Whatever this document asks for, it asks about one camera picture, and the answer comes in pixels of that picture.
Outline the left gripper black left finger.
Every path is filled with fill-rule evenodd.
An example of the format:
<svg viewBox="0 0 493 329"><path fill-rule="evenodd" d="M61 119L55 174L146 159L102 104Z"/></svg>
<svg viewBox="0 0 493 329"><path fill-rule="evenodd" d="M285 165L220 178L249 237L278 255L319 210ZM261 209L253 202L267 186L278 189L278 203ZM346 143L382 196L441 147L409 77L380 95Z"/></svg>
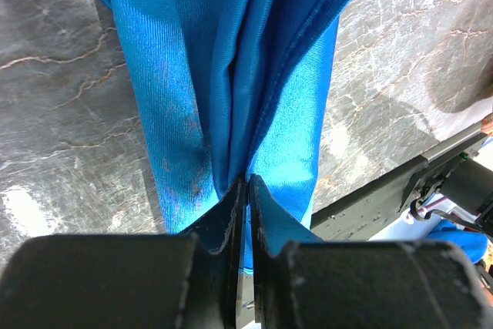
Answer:
<svg viewBox="0 0 493 329"><path fill-rule="evenodd" d="M195 248L186 280L181 328L235 328L241 308L247 183L238 178L223 198L183 233Z"/></svg>

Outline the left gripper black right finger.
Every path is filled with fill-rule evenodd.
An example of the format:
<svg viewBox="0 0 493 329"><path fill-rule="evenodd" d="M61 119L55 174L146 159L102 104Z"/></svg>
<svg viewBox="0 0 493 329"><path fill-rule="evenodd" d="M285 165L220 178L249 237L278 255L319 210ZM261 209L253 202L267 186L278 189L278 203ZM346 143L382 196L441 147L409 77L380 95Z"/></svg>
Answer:
<svg viewBox="0 0 493 329"><path fill-rule="evenodd" d="M292 295L290 253L321 243L273 197L263 178L249 180L255 321L262 328L300 328Z"/></svg>

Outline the blue cloth napkin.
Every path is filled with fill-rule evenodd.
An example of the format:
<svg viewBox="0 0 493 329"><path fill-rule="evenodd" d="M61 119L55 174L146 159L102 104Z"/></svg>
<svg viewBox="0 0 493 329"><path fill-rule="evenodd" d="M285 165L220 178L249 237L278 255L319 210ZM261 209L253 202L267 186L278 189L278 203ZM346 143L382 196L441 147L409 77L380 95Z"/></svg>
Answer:
<svg viewBox="0 0 493 329"><path fill-rule="evenodd" d="M310 226L339 16L350 0L101 0L135 93L165 228L263 178Z"/></svg>

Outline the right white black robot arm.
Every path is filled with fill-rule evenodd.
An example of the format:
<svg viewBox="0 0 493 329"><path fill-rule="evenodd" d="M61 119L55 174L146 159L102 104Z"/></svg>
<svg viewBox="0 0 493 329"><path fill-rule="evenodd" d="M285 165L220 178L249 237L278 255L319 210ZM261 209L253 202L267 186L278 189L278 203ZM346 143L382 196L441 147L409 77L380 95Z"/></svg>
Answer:
<svg viewBox="0 0 493 329"><path fill-rule="evenodd" d="M476 217L475 225L492 237L492 171L472 159L461 163L444 181L441 192Z"/></svg>

